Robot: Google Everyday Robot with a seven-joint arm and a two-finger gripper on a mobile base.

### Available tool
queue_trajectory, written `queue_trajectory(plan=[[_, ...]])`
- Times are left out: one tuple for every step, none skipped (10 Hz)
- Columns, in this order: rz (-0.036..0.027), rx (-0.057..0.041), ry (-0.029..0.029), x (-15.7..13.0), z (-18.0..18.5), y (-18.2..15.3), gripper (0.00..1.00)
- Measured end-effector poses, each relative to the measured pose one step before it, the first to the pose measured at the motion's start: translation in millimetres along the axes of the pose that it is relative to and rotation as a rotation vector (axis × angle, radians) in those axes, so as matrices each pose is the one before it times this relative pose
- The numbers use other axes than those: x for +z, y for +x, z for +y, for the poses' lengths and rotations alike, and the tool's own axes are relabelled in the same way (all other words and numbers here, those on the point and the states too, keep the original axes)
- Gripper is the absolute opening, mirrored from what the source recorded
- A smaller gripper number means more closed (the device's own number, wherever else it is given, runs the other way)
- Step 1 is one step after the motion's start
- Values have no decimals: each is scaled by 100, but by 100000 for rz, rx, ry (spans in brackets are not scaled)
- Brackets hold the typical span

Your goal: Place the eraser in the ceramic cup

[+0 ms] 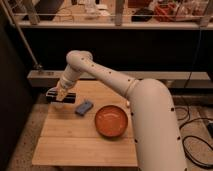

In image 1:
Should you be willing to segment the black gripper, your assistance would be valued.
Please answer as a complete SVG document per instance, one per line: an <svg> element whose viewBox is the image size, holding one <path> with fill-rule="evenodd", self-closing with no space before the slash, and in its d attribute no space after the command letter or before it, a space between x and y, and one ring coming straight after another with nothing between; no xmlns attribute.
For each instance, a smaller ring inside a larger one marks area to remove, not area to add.
<svg viewBox="0 0 213 171"><path fill-rule="evenodd" d="M55 87L50 88L45 96L48 102L74 103L76 99L75 93L62 94Z"/></svg>

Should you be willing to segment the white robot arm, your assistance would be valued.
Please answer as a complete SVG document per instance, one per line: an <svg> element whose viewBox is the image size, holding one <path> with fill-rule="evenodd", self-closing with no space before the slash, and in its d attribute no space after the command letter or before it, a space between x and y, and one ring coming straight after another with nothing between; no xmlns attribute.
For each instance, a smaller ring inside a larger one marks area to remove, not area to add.
<svg viewBox="0 0 213 171"><path fill-rule="evenodd" d="M93 61L88 51L72 50L56 86L63 100L86 72L130 102L136 156L140 171L186 171L173 98L169 89L152 78L138 80Z"/></svg>

